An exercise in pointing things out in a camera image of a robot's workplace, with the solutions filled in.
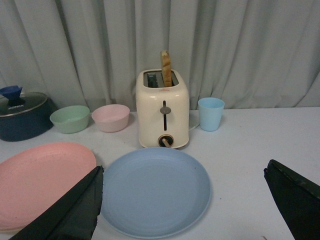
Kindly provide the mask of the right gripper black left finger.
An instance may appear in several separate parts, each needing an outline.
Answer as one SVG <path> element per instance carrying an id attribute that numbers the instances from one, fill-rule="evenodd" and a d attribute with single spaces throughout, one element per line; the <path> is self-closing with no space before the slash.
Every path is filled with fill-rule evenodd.
<path id="1" fill-rule="evenodd" d="M 102 166 L 95 167 L 12 240 L 90 240 L 103 200 Z"/>

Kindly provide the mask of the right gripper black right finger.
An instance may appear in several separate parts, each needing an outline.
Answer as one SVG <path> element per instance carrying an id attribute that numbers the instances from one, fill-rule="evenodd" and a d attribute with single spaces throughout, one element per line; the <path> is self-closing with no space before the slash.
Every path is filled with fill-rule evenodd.
<path id="1" fill-rule="evenodd" d="M 320 186 L 271 159 L 264 169 L 273 200 L 296 240 L 320 238 Z"/>

